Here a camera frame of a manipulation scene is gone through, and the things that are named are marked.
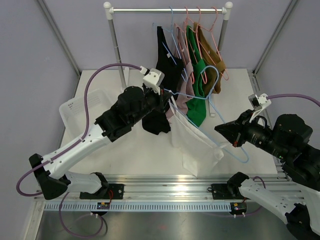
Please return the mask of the white tank top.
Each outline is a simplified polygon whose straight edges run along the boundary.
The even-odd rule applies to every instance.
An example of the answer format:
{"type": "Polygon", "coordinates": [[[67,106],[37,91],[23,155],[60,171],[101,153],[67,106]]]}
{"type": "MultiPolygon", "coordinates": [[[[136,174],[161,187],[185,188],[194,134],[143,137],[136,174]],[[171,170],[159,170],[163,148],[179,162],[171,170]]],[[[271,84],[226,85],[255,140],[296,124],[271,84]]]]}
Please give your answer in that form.
{"type": "Polygon", "coordinates": [[[169,101],[173,115],[168,120],[173,147],[182,153],[182,166],[195,177],[209,177],[224,157],[223,150],[194,126],[178,110],[175,99],[169,101]]]}

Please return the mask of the black tank top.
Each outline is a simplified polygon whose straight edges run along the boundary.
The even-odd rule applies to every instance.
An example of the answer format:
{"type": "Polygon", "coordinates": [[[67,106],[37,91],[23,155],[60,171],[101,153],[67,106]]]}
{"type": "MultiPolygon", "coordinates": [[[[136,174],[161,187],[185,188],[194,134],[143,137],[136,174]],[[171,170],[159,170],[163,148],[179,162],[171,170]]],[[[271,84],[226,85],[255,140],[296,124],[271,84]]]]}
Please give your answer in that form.
{"type": "MultiPolygon", "coordinates": [[[[180,83],[184,63],[181,59],[174,56],[168,47],[164,29],[161,26],[157,27],[157,64],[156,69],[164,74],[161,85],[164,89],[172,92],[177,92],[178,84],[180,83]]],[[[168,121],[167,113],[170,106],[165,106],[164,112],[153,110],[142,119],[142,128],[154,135],[159,133],[168,133],[171,127],[168,121]]]]}

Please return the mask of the mauve pink tank top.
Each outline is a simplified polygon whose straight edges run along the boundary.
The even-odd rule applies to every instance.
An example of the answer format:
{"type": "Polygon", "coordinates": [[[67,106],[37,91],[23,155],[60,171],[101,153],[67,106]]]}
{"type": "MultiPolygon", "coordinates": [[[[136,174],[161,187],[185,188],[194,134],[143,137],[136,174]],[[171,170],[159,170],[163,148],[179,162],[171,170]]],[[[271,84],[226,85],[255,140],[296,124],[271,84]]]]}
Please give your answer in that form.
{"type": "Polygon", "coordinates": [[[187,102],[192,99],[192,96],[194,96],[194,90],[193,90],[193,66],[190,59],[190,55],[186,46],[186,41],[184,39],[185,34],[181,30],[180,27],[176,27],[177,29],[177,47],[179,50],[179,53],[181,54],[182,61],[184,64],[185,70],[182,71],[182,78],[177,87],[177,91],[181,94],[174,95],[174,97],[177,97],[175,100],[177,108],[183,113],[187,114],[188,107],[187,102]]]}

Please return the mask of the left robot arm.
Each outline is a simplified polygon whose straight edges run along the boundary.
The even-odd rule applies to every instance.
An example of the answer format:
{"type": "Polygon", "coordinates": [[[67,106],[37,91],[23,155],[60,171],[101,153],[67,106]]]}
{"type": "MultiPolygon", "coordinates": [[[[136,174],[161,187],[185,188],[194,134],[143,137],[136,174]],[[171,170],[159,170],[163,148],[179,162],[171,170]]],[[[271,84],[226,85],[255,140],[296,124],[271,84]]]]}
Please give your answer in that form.
{"type": "Polygon", "coordinates": [[[129,133],[152,111],[164,111],[171,96],[164,89],[155,93],[145,85],[127,87],[111,108],[85,129],[82,136],[50,154],[32,155],[29,162],[35,169],[34,176],[44,198],[53,200],[71,192],[79,193],[81,199],[107,198],[110,185],[102,173],[74,173],[70,168],[129,133]]]}

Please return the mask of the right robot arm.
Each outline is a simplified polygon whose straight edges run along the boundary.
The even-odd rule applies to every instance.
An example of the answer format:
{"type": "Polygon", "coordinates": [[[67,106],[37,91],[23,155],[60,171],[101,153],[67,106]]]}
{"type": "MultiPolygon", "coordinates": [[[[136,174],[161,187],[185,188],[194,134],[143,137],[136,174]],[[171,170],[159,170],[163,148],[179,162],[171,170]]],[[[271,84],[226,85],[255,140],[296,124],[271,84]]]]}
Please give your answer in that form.
{"type": "Polygon", "coordinates": [[[309,145],[313,129],[296,114],[282,114],[270,128],[260,125],[261,116],[246,110],[238,119],[215,126],[233,147],[245,143],[263,150],[282,162],[282,170],[297,184],[304,203],[291,203],[237,172],[227,181],[232,198],[251,199],[277,216],[298,240],[320,238],[320,151],[309,145]]]}

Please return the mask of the green tank top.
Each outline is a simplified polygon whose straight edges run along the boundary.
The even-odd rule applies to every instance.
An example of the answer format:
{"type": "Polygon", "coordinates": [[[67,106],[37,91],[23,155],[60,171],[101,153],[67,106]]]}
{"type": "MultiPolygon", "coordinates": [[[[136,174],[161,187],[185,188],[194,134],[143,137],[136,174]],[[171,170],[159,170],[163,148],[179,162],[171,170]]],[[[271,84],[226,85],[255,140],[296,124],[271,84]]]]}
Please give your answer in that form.
{"type": "Polygon", "coordinates": [[[199,127],[207,116],[205,93],[203,91],[203,79],[201,72],[206,67],[204,60],[201,59],[197,42],[195,39],[196,34],[193,32],[193,28],[187,26],[187,35],[190,50],[190,55],[192,58],[192,65],[194,71],[195,82],[192,84],[194,95],[197,97],[189,100],[186,105],[188,107],[187,117],[191,120],[197,127],[199,127]]]}

